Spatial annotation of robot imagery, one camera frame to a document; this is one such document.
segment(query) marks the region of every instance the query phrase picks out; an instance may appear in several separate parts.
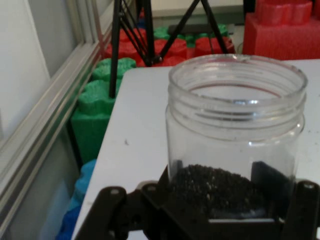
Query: red block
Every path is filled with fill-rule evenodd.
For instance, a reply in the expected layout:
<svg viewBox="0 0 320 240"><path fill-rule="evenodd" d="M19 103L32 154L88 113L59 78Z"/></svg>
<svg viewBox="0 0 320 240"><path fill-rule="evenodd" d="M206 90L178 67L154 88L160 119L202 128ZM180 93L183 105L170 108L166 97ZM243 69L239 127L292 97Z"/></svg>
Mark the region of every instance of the red block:
<svg viewBox="0 0 320 240"><path fill-rule="evenodd" d="M177 64L180 64L184 62L186 59L181 56L169 56L167 58L164 58L164 61L162 62L161 66L162 67L171 67L175 66Z"/></svg>
<svg viewBox="0 0 320 240"><path fill-rule="evenodd" d="M228 53L230 54L234 54L236 53L235 51L235 46L232 43L232 40L229 37L224 36L223 37L225 46L228 50ZM212 48L213 48L213 53L214 54L222 54L222 50L220 48L220 45L218 43L217 38L211 38L210 39L211 44L212 44ZM204 56L204 55L210 55L212 54L212 50L210 47L210 42L209 42L209 38L208 37L201 37L198 38L195 41L195 49L194 49L194 56L195 57L199 57L199 56Z"/></svg>
<svg viewBox="0 0 320 240"><path fill-rule="evenodd" d="M314 16L309 0L256 3L255 13L246 15L243 54L279 60L320 58L320 0Z"/></svg>
<svg viewBox="0 0 320 240"><path fill-rule="evenodd" d="M161 50L166 45L167 40L165 39L157 39L154 41L154 52L155 54L160 54Z"/></svg>
<svg viewBox="0 0 320 240"><path fill-rule="evenodd" d="M154 51L155 54L160 54L161 50L166 45L167 40L165 39L157 39L154 41ZM173 44L169 48L166 57L171 56L180 56L184 59L187 58L187 42L183 39L177 38L174 40Z"/></svg>
<svg viewBox="0 0 320 240"><path fill-rule="evenodd" d="M187 42L183 39L177 38L169 48L167 56L179 56L181 58L187 58Z"/></svg>
<svg viewBox="0 0 320 240"><path fill-rule="evenodd" d="M106 58L112 57L112 46L109 44L104 51ZM142 59L138 52L136 51L134 45L129 42L119 42L119 52L118 59L131 58L134 59L136 63L140 62Z"/></svg>
<svg viewBox="0 0 320 240"><path fill-rule="evenodd" d="M141 36L144 39L144 42L146 43L146 39L147 39L147 32L145 29L143 28L139 28L139 31L141 33ZM137 36L137 38L141 41L141 37L139 35L139 32L137 30L137 28L133 29L133 32L135 33L135 35ZM123 29L120 29L120 34L119 34L119 41L120 42L130 42L130 39L128 38L126 32Z"/></svg>

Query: black granules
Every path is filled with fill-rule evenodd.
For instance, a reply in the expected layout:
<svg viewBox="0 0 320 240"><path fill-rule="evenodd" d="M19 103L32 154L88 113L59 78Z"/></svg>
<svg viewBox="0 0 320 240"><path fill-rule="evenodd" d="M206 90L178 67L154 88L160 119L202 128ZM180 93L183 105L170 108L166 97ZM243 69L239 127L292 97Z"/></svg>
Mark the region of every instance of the black granules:
<svg viewBox="0 0 320 240"><path fill-rule="evenodd" d="M182 168L173 177L170 190L209 219L263 218L266 215L266 200L255 184L220 168L201 165Z"/></svg>

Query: screw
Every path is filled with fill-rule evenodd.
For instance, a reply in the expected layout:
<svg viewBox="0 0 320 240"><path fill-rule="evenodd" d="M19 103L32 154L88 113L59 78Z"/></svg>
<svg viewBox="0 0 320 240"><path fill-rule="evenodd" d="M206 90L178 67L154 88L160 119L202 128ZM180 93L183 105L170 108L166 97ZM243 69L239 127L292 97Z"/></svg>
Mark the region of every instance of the screw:
<svg viewBox="0 0 320 240"><path fill-rule="evenodd" d="M111 195L117 195L119 193L119 190L118 189L112 189L110 193L111 193Z"/></svg>
<svg viewBox="0 0 320 240"><path fill-rule="evenodd" d="M315 187L315 185L313 185L312 183L305 183L304 187L307 189L313 189Z"/></svg>
<svg viewBox="0 0 320 240"><path fill-rule="evenodd" d="M155 186L153 186L153 185L148 186L148 191L153 192L153 191L155 191L155 190L156 190L156 187L155 187Z"/></svg>

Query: glass jar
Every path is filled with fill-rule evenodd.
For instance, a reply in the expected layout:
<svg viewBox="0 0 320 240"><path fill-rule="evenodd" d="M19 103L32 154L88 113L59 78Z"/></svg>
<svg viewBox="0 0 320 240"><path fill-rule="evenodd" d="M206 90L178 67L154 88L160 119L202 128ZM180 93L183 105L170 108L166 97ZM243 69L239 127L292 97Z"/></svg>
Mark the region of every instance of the glass jar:
<svg viewBox="0 0 320 240"><path fill-rule="evenodd" d="M296 67L258 56L207 55L174 67L166 109L172 191L210 219L284 218L306 85Z"/></svg>

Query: green block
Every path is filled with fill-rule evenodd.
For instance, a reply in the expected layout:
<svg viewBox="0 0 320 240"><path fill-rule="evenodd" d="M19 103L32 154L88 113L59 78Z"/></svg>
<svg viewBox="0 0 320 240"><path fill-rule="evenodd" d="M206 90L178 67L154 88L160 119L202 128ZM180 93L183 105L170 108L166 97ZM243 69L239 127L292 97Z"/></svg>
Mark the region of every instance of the green block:
<svg viewBox="0 0 320 240"><path fill-rule="evenodd" d="M120 85L118 80L116 94ZM78 98L71 125L84 164L98 157L115 101L109 97L109 83L101 79L89 82Z"/></svg>
<svg viewBox="0 0 320 240"><path fill-rule="evenodd" d="M97 66L96 69L92 73L92 79L93 80L101 79L106 82L109 82L110 74L111 74L111 58L106 58L100 61L96 66ZM136 61L131 58L124 57L119 59L116 78L122 79L126 71L128 71L129 69L133 69L135 67L136 67Z"/></svg>
<svg viewBox="0 0 320 240"><path fill-rule="evenodd" d="M220 33L223 37L229 37L229 33L228 33L228 29L227 26L225 24L218 24ZM215 38L216 35L212 32L209 34L210 38ZM195 39L199 39L199 38L203 38L203 37L208 37L208 33L200 33L195 35Z"/></svg>
<svg viewBox="0 0 320 240"><path fill-rule="evenodd" d="M196 47L195 36L188 34L185 36L185 41L186 41L187 48L195 48Z"/></svg>
<svg viewBox="0 0 320 240"><path fill-rule="evenodd" d="M165 26L161 26L161 27L157 27L154 31L153 31L153 35L154 35L154 39L165 39L168 40L170 38L170 35L168 33L168 27ZM185 40L185 36L182 34L179 34L177 36L178 39L183 39Z"/></svg>
<svg viewBox="0 0 320 240"><path fill-rule="evenodd" d="M75 110L71 124L83 164L98 157L109 120L108 114L90 116Z"/></svg>

